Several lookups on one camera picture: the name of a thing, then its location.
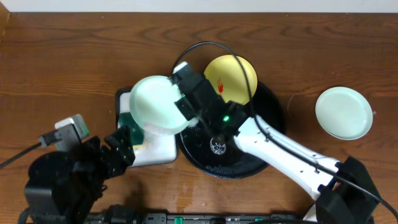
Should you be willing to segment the green yellow sponge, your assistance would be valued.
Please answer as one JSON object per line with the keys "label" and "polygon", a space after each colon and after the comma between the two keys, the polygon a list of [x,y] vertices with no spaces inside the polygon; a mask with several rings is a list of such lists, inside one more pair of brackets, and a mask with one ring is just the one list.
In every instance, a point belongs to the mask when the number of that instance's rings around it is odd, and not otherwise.
{"label": "green yellow sponge", "polygon": [[138,150],[143,147],[144,133],[133,119],[131,113],[121,113],[119,115],[119,125],[127,126],[130,129],[131,145],[134,150]]}

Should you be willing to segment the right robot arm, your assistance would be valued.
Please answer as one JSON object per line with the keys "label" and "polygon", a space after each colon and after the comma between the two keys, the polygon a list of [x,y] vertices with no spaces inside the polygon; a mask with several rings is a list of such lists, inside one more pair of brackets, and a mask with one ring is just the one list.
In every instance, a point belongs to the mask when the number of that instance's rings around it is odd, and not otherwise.
{"label": "right robot arm", "polygon": [[210,81],[189,69],[173,72],[171,82],[182,97],[177,108],[187,119],[198,118],[207,136],[234,141],[292,179],[315,201],[318,223],[367,223],[383,201],[365,166],[353,157],[344,162],[314,151],[274,129],[251,108],[225,102]]}

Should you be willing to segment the yellow plate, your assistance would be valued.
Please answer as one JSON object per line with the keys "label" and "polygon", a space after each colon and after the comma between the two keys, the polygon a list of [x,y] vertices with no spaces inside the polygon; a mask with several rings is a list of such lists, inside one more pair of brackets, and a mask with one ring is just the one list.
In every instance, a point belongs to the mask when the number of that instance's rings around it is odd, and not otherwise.
{"label": "yellow plate", "polygon": [[225,102],[233,101],[241,105],[249,102],[244,73],[232,55],[222,55],[211,61],[204,75]]}

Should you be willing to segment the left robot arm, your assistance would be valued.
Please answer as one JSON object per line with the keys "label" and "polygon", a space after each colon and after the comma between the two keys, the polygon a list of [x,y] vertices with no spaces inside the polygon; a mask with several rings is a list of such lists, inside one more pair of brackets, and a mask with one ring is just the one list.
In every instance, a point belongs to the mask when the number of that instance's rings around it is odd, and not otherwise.
{"label": "left robot arm", "polygon": [[24,194],[29,204],[19,222],[84,223],[93,204],[103,196],[105,181],[123,175],[135,160],[131,130],[122,126],[106,136],[81,141],[69,124],[40,137],[57,151],[40,156],[29,167]]}

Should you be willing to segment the pale green plate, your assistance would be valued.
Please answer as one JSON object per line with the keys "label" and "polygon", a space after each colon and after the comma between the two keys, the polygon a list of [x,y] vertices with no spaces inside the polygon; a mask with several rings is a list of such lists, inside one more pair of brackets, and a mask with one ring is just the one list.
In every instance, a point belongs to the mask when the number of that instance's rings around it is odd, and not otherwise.
{"label": "pale green plate", "polygon": [[141,129],[159,136],[174,135],[189,124],[175,105],[181,98],[179,89],[168,77],[145,77],[131,90],[130,113]]}
{"label": "pale green plate", "polygon": [[343,86],[325,90],[317,99],[315,114],[328,134],[347,141],[365,136],[373,124],[373,110],[367,99]]}

